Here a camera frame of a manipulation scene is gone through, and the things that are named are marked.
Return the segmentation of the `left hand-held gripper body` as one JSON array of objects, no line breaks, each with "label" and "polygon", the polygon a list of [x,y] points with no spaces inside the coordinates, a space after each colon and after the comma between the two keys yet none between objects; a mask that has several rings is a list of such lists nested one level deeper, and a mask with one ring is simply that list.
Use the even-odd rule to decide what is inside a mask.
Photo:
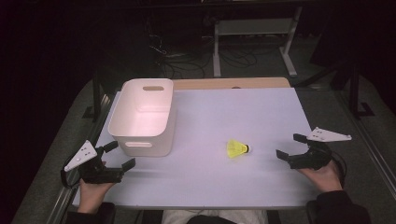
[{"label": "left hand-held gripper body", "polygon": [[77,152],[66,160],[64,175],[77,168],[81,179],[86,183],[120,183],[124,172],[121,168],[108,168],[102,161],[103,147],[94,147],[86,140]]}]

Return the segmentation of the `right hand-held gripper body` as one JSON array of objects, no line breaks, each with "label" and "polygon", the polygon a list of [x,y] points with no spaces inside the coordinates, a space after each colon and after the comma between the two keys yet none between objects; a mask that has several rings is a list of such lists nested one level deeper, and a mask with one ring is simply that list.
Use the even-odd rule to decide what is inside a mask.
[{"label": "right hand-held gripper body", "polygon": [[288,164],[291,169],[314,169],[318,170],[326,166],[330,161],[342,168],[342,164],[334,157],[333,152],[327,146],[330,142],[350,141],[352,136],[341,134],[316,127],[309,135],[306,135],[308,150],[304,154],[292,155]]}]

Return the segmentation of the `white plastic bin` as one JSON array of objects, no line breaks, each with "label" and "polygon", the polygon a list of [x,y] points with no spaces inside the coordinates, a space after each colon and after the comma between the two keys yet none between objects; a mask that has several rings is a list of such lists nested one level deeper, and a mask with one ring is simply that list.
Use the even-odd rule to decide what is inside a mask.
[{"label": "white plastic bin", "polygon": [[177,110],[168,78],[126,81],[112,112],[108,132],[131,157],[164,157],[171,151]]}]

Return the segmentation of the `yellow shuttlecock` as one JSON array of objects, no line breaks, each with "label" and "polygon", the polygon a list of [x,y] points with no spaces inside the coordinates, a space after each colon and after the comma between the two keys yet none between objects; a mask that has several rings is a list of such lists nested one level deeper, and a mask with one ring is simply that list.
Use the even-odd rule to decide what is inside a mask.
[{"label": "yellow shuttlecock", "polygon": [[227,143],[227,155],[231,159],[249,153],[249,151],[249,145],[243,144],[234,139],[229,140]]}]

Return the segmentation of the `person's left hand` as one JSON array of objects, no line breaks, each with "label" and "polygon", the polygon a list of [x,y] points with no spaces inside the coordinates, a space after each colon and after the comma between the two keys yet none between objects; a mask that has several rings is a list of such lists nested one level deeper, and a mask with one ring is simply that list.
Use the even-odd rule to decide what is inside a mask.
[{"label": "person's left hand", "polygon": [[90,215],[96,214],[107,192],[113,186],[114,183],[91,184],[80,179],[80,203],[78,212]]}]

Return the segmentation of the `person's right hand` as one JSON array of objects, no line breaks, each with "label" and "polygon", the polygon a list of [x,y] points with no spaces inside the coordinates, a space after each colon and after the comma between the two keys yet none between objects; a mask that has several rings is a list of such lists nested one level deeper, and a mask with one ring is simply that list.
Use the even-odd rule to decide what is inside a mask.
[{"label": "person's right hand", "polygon": [[342,190],[341,180],[336,164],[330,161],[326,166],[318,170],[299,169],[299,173],[306,176],[320,192]]}]

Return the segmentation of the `black metal stand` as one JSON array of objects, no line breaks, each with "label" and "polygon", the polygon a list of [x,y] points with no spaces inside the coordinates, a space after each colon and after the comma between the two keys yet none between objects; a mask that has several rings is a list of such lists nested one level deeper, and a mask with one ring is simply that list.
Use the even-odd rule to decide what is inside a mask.
[{"label": "black metal stand", "polygon": [[359,101],[360,72],[354,60],[342,59],[312,77],[293,84],[293,87],[308,87],[333,72],[335,72],[335,75],[330,84],[332,90],[340,91],[346,84],[349,84],[348,109],[351,114],[356,119],[373,116],[375,113],[372,108],[367,103]]},{"label": "black metal stand", "polygon": [[105,94],[103,93],[99,75],[95,72],[92,78],[92,105],[85,109],[82,116],[84,119],[92,119],[93,122],[96,122],[99,119],[102,110],[102,99],[104,96]]}]

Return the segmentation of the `person's lap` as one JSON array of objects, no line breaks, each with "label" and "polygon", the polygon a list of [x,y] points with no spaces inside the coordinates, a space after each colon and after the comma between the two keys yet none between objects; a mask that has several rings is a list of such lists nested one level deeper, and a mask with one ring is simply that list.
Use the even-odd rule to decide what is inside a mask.
[{"label": "person's lap", "polygon": [[164,210],[162,224],[268,224],[262,210]]}]

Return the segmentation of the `light wooden board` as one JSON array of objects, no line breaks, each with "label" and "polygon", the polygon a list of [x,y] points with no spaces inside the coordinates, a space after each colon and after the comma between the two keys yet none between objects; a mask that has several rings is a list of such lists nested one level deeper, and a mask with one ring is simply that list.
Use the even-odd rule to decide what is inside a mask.
[{"label": "light wooden board", "polygon": [[289,88],[284,77],[239,77],[239,78],[202,78],[176,79],[174,89],[181,90],[220,90],[220,89],[263,89]]}]

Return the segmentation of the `white metal stand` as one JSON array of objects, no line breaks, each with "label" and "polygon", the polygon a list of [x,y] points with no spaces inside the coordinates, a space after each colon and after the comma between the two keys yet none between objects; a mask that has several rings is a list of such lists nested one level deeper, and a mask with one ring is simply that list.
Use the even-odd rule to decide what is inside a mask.
[{"label": "white metal stand", "polygon": [[214,27],[214,77],[221,77],[219,38],[226,35],[286,35],[285,44],[278,49],[289,75],[296,77],[289,51],[302,11],[302,7],[297,7],[291,18],[218,21]]}]

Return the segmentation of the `aluminium rail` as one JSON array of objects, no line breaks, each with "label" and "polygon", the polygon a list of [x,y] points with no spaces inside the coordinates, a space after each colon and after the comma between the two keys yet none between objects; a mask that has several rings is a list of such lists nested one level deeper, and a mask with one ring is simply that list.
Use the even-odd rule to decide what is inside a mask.
[{"label": "aluminium rail", "polygon": [[[89,140],[94,146],[96,145],[99,135],[103,129],[106,117],[113,103],[114,96],[112,94],[102,99],[102,110],[99,119],[93,122],[92,119],[84,119],[82,116],[85,109],[92,105],[92,93],[87,96],[83,94],[76,98],[76,102],[72,105],[70,113],[66,116],[65,124],[61,127],[61,133],[57,136],[60,143],[51,150],[50,161],[58,160],[62,166],[68,158],[73,156],[86,140]],[[62,177],[57,176],[61,186],[54,205],[50,209],[49,215],[45,219],[45,224],[63,224],[69,205],[74,201],[77,188],[70,189],[65,187]]]},{"label": "aluminium rail", "polygon": [[362,121],[348,109],[347,98],[340,91],[336,91],[334,95],[337,101],[339,102],[340,106],[345,111],[348,119],[353,124],[361,141],[366,146],[368,150],[368,154],[372,162],[374,163],[375,168],[381,175],[384,183],[389,189],[391,196],[396,201],[396,174],[394,174],[390,169],[389,165],[387,164],[384,157],[380,153],[378,146],[375,144],[375,141],[368,133]]}]

